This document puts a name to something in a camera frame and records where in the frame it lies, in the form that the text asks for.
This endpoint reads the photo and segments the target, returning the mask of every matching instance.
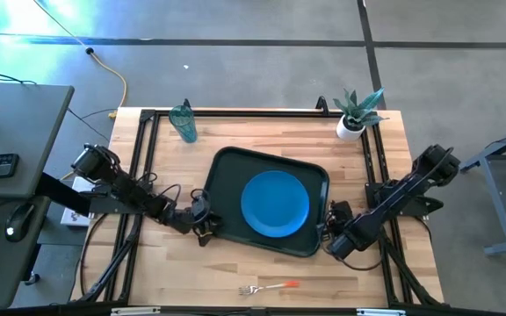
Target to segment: black tray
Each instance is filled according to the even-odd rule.
[[[281,170],[296,176],[309,197],[306,223],[290,236],[270,238],[257,233],[242,215],[242,192],[249,180],[261,172]],[[222,217],[216,236],[281,253],[307,257],[319,247],[316,225],[323,222],[329,190],[329,175],[320,166],[238,147],[224,147],[213,158],[205,190],[212,210]]]

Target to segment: round blue plate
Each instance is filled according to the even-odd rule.
[[[243,217],[264,236],[279,238],[295,233],[306,222],[308,212],[306,188],[284,171],[260,173],[243,189]]]

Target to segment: wooden tabletop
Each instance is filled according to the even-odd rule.
[[[128,170],[141,108],[120,108],[110,149]],[[389,120],[380,123],[387,166],[392,178],[411,170],[411,157],[399,111],[381,111]],[[154,191],[173,183],[183,190],[179,204],[190,204],[189,193],[202,188],[214,154],[225,146],[243,147],[276,154],[325,168],[330,177],[329,199],[347,200],[354,212],[365,209],[367,182],[360,141],[344,142],[336,137],[337,118],[196,118],[199,134],[193,144],[184,143],[167,118],[161,118],[152,171],[158,175]],[[150,128],[143,142],[138,175],[142,172]],[[372,131],[369,139],[373,161],[377,161]],[[374,168],[380,179],[378,167]],[[89,287],[111,260],[119,216],[109,216],[97,229],[85,259],[84,274]],[[400,218],[400,230],[408,266],[423,286],[443,300],[429,236],[421,223]],[[360,267],[380,259],[377,245],[355,251],[346,261]],[[116,292],[121,287],[120,268]],[[392,263],[396,293],[401,298],[399,273]],[[297,289],[259,292],[250,297],[237,294],[243,285],[270,285],[299,280]],[[72,298],[80,296],[79,283]],[[192,233],[182,235],[145,219],[134,268],[131,305],[217,305],[286,307],[383,307],[384,280],[380,268],[359,272],[344,267],[323,251],[308,258],[212,239],[201,248]]]

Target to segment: gray floor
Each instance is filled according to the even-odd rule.
[[[49,3],[63,24],[86,37],[363,39],[355,0]],[[375,40],[506,41],[503,0],[366,0],[366,6]],[[17,0],[0,0],[0,33],[65,35],[31,1]],[[73,85],[71,109],[80,115],[118,104],[119,80],[79,46],[14,39],[0,42],[0,72]],[[320,95],[340,97],[342,87],[361,95],[372,90],[361,47],[95,49],[128,81],[126,106],[172,106],[188,97],[197,106],[311,108]],[[402,110],[413,156],[440,143],[454,146],[464,160],[506,133],[506,50],[377,49],[376,56],[387,108]],[[88,120],[110,135],[113,122],[106,113]],[[66,173],[84,142],[106,144],[68,114],[47,172]],[[506,312],[506,255],[486,257],[482,251],[503,241],[503,234],[481,173],[472,170],[430,194],[445,201],[430,226],[446,302]],[[36,267],[45,281],[21,287],[14,305],[67,300],[79,252],[79,246],[45,246]]]

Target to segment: metal fork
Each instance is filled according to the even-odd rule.
[[[260,290],[266,290],[266,289],[277,289],[277,288],[286,288],[286,287],[298,287],[300,286],[299,281],[288,281],[284,282],[282,284],[275,284],[275,285],[269,285],[269,286],[255,286],[255,285],[249,285],[249,286],[242,286],[239,288],[239,295],[252,295]]]

